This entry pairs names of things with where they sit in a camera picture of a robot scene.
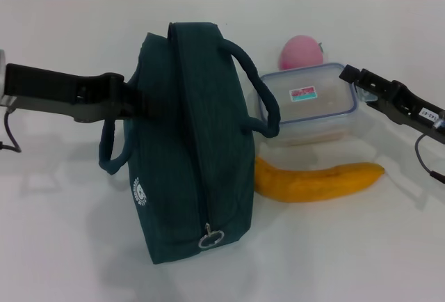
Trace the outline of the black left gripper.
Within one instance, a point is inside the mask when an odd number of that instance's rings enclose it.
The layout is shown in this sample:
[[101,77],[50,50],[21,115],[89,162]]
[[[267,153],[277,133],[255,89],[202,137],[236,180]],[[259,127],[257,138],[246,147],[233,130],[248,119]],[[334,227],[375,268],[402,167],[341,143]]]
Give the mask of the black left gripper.
[[6,66],[5,97],[12,107],[55,113],[77,122],[146,118],[165,112],[163,102],[135,86],[123,76],[105,73],[83,77],[9,63]]

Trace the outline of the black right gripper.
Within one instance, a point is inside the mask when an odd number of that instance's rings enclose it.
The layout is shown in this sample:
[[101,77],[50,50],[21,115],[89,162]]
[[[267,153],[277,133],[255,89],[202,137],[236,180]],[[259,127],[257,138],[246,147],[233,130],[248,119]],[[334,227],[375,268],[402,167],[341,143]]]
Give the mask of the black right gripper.
[[343,69],[339,78],[355,84],[358,98],[368,107],[383,114],[389,109],[391,121],[444,141],[444,110],[416,96],[404,84],[351,65]]

